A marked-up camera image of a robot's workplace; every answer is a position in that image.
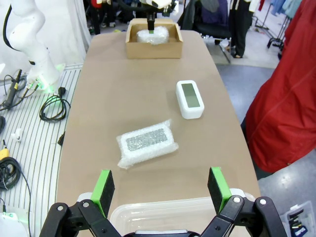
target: brown tabletop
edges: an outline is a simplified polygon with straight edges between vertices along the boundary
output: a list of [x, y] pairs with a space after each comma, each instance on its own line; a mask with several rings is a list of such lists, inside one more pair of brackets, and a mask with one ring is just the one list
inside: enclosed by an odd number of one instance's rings
[[[87, 53], [67, 122], [57, 201], [72, 205], [93, 191], [111, 169], [115, 194], [110, 213], [127, 203], [209, 196], [210, 166], [220, 166], [231, 188], [260, 195], [252, 161], [228, 93], [198, 33], [181, 31], [181, 59], [127, 59], [125, 33], [97, 35]], [[176, 82], [194, 80], [205, 109], [182, 118]], [[172, 119], [179, 149], [137, 164], [117, 166], [116, 137]]]

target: red fabric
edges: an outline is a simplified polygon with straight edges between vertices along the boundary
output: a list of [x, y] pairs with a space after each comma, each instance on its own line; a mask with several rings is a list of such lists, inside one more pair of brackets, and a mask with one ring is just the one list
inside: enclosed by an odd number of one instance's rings
[[285, 37], [279, 65], [246, 114], [250, 153], [267, 172], [316, 147], [316, 0], [302, 1]]
[[91, 4], [94, 8], [101, 8], [102, 7], [102, 3], [98, 4], [97, 0], [91, 0]]
[[263, 7], [264, 3], [265, 3], [265, 0], [260, 0], [259, 11], [262, 10], [262, 7]]

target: clear plastic container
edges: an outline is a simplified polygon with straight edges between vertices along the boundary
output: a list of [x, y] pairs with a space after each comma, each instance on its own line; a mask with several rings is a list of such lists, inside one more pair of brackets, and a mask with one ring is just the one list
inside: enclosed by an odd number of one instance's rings
[[[201, 234], [216, 215], [211, 197], [160, 201], [119, 206], [110, 217], [123, 236], [136, 230], [189, 230]], [[231, 237], [250, 236], [236, 226]]]
[[291, 207], [289, 211], [287, 211], [286, 213], [280, 216], [288, 237], [291, 237], [291, 229], [288, 223], [289, 216], [302, 209], [304, 209], [304, 211], [301, 214], [299, 214], [299, 221], [302, 222], [302, 225], [305, 226], [308, 230], [307, 233], [304, 235], [304, 237], [316, 236], [316, 223], [315, 223], [315, 216], [313, 212], [313, 205], [311, 201], [307, 201], [301, 205], [295, 205]]

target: bubble wrap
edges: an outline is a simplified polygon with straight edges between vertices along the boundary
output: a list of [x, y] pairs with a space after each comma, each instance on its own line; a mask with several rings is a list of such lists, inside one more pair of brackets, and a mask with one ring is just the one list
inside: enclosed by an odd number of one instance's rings
[[169, 32], [164, 26], [157, 26], [154, 29], [153, 34], [149, 34], [148, 30], [141, 30], [137, 32], [137, 42], [139, 43], [151, 43], [157, 45], [160, 43], [169, 42]]
[[118, 166], [128, 169], [139, 162], [159, 157], [178, 149], [170, 130], [171, 120], [125, 133], [117, 137], [121, 150]]

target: cardboard box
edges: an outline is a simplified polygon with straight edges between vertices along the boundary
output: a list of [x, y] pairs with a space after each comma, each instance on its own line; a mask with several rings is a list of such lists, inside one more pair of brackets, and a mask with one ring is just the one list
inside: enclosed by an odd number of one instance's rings
[[171, 19], [156, 19], [155, 27], [165, 26], [169, 31], [169, 42], [158, 45], [138, 43], [137, 32], [146, 30], [147, 19], [133, 19], [128, 26], [126, 34], [127, 57], [132, 58], [181, 58], [183, 40], [180, 28]]

